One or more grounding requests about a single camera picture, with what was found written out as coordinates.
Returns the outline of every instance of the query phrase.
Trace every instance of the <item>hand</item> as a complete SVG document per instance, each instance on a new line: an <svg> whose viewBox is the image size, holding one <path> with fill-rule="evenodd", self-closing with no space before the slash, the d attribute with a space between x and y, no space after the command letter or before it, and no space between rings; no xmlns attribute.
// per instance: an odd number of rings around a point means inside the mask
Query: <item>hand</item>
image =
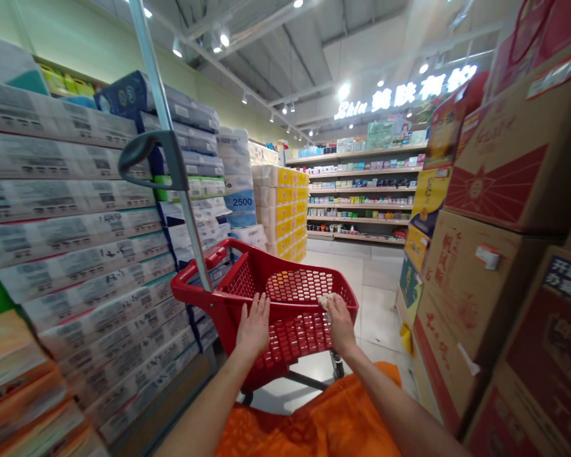
<svg viewBox="0 0 571 457"><path fill-rule="evenodd" d="M327 298L327 307L332 316L332 344L338 354L346 359L358 348L353 332L351 315L347 310L343 297L331 294Z"/></svg>
<svg viewBox="0 0 571 457"><path fill-rule="evenodd" d="M268 313L271 299L263 293L254 295L252 307L247 313L247 304L241 308L241 322L237 332L237 347L254 356L256 360L268 347Z"/></svg>

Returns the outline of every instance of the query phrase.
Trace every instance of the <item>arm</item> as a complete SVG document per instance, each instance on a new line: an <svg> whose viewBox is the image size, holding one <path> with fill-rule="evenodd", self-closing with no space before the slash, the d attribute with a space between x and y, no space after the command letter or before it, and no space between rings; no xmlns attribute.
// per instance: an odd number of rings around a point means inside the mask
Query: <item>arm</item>
<svg viewBox="0 0 571 457"><path fill-rule="evenodd" d="M355 342L353 323L343 299L328 298L332 342L370 396L403 456L469 456L421 405L385 376Z"/></svg>
<svg viewBox="0 0 571 457"><path fill-rule="evenodd" d="M225 365L201 392L175 425L157 452L157 457L216 454L228 415L249 370L268 346L270 299L263 293L254 297L247 315L241 310L237 346Z"/></svg>

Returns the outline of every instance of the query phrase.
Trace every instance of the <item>tiled floor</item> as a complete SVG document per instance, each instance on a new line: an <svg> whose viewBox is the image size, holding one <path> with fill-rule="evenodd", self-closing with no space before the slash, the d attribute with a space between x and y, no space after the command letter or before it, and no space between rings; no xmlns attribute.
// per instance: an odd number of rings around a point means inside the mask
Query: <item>tiled floor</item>
<svg viewBox="0 0 571 457"><path fill-rule="evenodd" d="M400 318L395 295L402 269L403 251L346 241L308 240L302 263L340 271L353 288L360 310L355 322L358 344L373 362L398 366L402 386L414 398L417 388L410 369L410 357L400 342ZM299 360L292 371L318 381L332 382L332 361L328 352ZM252 406L271 413L289 414L319 395L318 390L281 378L254 393Z"/></svg>

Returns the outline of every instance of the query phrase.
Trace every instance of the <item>orange skirt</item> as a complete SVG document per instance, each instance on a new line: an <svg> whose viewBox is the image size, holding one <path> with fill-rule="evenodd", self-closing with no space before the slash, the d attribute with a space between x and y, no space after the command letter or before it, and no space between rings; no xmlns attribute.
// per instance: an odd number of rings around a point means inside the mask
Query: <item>orange skirt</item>
<svg viewBox="0 0 571 457"><path fill-rule="evenodd" d="M400 388L395 365L376 366ZM338 380L291 416L236 404L217 454L234 456L399 456L359 379Z"/></svg>

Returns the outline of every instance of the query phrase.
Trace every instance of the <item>telescoping handle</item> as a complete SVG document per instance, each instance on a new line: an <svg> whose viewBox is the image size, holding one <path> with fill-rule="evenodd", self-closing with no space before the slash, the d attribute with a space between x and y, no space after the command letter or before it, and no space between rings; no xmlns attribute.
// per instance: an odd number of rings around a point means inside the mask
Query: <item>telescoping handle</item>
<svg viewBox="0 0 571 457"><path fill-rule="evenodd" d="M165 87L163 87L163 82L161 81L157 56L154 53L150 31L146 23L144 5L142 0L129 0L129 7L131 8L133 25L135 26L135 31L140 43L141 55L144 59L148 78L150 79L150 87L152 88L152 96L156 104L157 115L159 116L163 130L142 133L131 140L123 149L119 159L119 174L124 180L134 184L152 187L153 189L176 190L180 193L184 221L186 222L188 234L192 242L192 250L195 255L195 260L197 261L201 284L203 284L205 292L212 292L213 288L209 280L209 274L207 273L203 248L199 238L199 232L197 231L197 224L195 223L190 198L188 197L188 175L186 173L184 159L180 152L178 138L173 131L171 114L169 113L169 106L167 106ZM134 178L128 173L132 166L142 162L142 160L148 157L156 143L160 143L163 146L165 160L167 161L167 166L171 173L170 185L143 181Z"/></svg>

